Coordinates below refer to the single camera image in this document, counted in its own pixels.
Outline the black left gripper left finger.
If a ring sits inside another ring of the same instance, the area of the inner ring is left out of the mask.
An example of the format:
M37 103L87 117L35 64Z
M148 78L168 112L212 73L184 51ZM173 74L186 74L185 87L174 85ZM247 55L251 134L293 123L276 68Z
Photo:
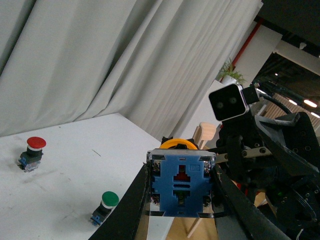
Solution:
M91 240L146 240L151 203L151 165L143 164L117 207Z

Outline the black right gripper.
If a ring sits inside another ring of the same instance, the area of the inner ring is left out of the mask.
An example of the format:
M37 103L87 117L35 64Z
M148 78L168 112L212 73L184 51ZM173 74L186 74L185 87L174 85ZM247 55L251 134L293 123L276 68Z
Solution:
M225 120L215 152L217 165L288 240L319 239L320 146L305 112ZM225 210L217 193L219 218Z

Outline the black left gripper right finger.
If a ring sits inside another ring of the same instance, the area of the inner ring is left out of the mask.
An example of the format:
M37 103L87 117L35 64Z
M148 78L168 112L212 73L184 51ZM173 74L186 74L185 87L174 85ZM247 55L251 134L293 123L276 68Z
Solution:
M227 174L216 165L211 177L221 193L222 201L229 211L225 216L216 217L215 225L222 240L288 240L289 237L277 228L257 209Z

